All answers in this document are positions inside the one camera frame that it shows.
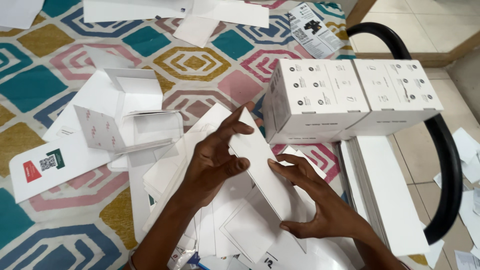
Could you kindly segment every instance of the hand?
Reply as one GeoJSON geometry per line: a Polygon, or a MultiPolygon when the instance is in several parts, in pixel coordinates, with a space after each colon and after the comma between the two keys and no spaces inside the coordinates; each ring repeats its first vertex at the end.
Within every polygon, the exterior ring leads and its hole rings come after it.
{"type": "MultiPolygon", "coordinates": [[[[199,142],[193,153],[185,178],[180,185],[177,196],[184,196],[195,207],[207,206],[222,187],[223,182],[245,171],[250,162],[246,158],[237,158],[228,153],[228,143],[232,135],[252,134],[254,129],[240,121],[240,114],[246,107],[252,111],[253,102],[247,102],[227,117],[217,131],[199,142]]],[[[256,119],[257,126],[262,119],[256,119]]]]}
{"type": "Polygon", "coordinates": [[[281,154],[278,161],[292,166],[283,166],[269,159],[268,165],[293,184],[296,184],[315,201],[317,212],[310,222],[283,221],[280,228],[297,238],[352,237],[364,235],[371,227],[359,214],[346,204],[333,189],[315,172],[305,158],[281,154]]]}

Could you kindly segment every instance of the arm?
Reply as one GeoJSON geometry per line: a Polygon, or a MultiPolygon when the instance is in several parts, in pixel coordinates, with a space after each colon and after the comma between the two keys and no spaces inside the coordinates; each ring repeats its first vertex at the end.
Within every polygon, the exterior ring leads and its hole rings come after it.
{"type": "Polygon", "coordinates": [[[281,229],[297,238],[351,237],[367,269],[405,270],[368,222],[317,175],[306,159],[282,154],[277,156],[277,160],[285,160],[293,165],[283,166],[269,160],[270,168],[305,190],[315,201],[317,209],[312,221],[305,223],[284,221],[280,224],[281,229]]]}
{"type": "MultiPolygon", "coordinates": [[[[195,146],[182,184],[132,256],[132,263],[137,270],[167,269],[173,250],[195,213],[212,202],[227,178],[249,167],[248,159],[228,153],[228,142],[232,135],[253,132],[252,127],[238,121],[243,107],[252,111],[255,104],[248,102],[238,108],[222,122],[217,131],[195,146]]],[[[261,119],[255,122],[262,124],[261,119]]],[[[126,264],[123,269],[131,268],[126,264]]]]}

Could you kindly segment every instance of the colorful rug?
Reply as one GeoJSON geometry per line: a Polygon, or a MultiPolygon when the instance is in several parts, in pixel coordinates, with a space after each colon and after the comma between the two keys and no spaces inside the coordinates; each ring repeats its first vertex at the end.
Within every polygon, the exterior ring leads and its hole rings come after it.
{"type": "MultiPolygon", "coordinates": [[[[286,13],[298,2],[257,4],[270,9],[268,29],[221,22],[204,49],[172,36],[181,19],[85,23],[80,0],[46,0],[30,29],[0,31],[0,270],[115,270],[137,245],[127,172],[102,166],[18,205],[12,196],[10,159],[45,143],[41,136],[95,71],[83,44],[154,69],[164,108],[180,109],[186,130],[216,102],[234,110],[253,100],[262,118],[277,59],[311,56],[290,34],[286,13]]],[[[340,7],[309,5],[345,43],[330,58],[355,58],[340,7]]],[[[330,144],[294,148],[342,195],[330,144]]]]}

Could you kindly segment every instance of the bracelet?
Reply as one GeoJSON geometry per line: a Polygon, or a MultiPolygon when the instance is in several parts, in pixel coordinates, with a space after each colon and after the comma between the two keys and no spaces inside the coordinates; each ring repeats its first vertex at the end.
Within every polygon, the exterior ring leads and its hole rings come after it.
{"type": "Polygon", "coordinates": [[[130,252],[128,252],[128,265],[130,266],[131,270],[137,270],[135,266],[133,266],[133,262],[132,262],[132,255],[135,252],[135,250],[137,250],[137,247],[132,248],[130,252]]]}

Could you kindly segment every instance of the cardboard box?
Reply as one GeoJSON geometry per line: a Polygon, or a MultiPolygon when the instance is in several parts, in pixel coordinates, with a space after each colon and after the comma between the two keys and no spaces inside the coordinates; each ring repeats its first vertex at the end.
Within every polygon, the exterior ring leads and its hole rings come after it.
{"type": "Polygon", "coordinates": [[[332,140],[390,135],[427,120],[443,106],[417,60],[353,60],[371,112],[332,140]]]}
{"type": "Polygon", "coordinates": [[[350,60],[280,59],[263,101],[266,140],[328,142],[369,111],[350,60]]]}

